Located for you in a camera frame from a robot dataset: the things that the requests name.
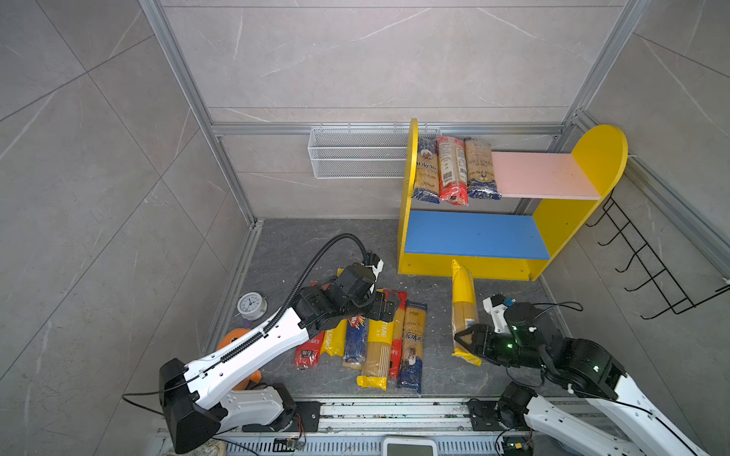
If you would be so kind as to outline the yellow end spaghetti bag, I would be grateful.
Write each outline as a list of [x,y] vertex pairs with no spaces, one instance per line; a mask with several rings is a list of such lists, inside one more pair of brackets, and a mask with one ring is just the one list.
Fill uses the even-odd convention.
[[475,284],[471,272],[452,260],[452,334],[463,332],[479,322]]

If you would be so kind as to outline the dark blue end spaghetti bag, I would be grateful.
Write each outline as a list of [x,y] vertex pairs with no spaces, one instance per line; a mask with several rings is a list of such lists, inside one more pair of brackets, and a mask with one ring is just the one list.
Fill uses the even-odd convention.
[[498,201],[501,194],[494,174],[492,146],[475,138],[466,138],[464,144],[469,198]]

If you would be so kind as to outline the blue Sankara spaghetti bag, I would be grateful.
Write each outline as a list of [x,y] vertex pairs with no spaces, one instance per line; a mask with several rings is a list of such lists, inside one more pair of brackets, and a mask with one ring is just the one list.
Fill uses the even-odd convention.
[[416,155],[413,198],[439,204],[439,160],[435,139],[420,138]]

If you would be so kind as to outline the red label spaghetti bag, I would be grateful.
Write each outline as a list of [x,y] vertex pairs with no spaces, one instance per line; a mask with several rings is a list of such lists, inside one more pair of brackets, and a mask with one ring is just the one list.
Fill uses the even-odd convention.
[[457,206],[469,204],[465,144],[454,137],[436,138],[439,160],[439,199]]

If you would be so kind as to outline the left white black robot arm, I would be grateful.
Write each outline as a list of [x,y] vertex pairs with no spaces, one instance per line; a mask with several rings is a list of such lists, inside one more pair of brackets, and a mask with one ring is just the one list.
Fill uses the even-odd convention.
[[235,387],[345,319],[393,321],[397,304],[376,286],[382,269],[382,260],[349,265],[324,285],[296,290],[275,315],[222,349],[189,363],[174,358],[163,364],[158,395],[175,452],[195,450],[228,429],[288,425],[296,404],[283,385],[256,391]]

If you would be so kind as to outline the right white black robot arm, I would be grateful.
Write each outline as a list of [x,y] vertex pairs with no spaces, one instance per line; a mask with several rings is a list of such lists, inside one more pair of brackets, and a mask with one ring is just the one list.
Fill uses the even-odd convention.
[[489,324],[454,331],[457,347],[507,370],[529,368],[585,399],[623,431],[611,435],[561,410],[532,385],[511,381],[492,412],[503,431],[537,431],[580,455],[703,455],[641,391],[625,367],[600,344],[566,337],[549,318],[548,303],[489,304]]

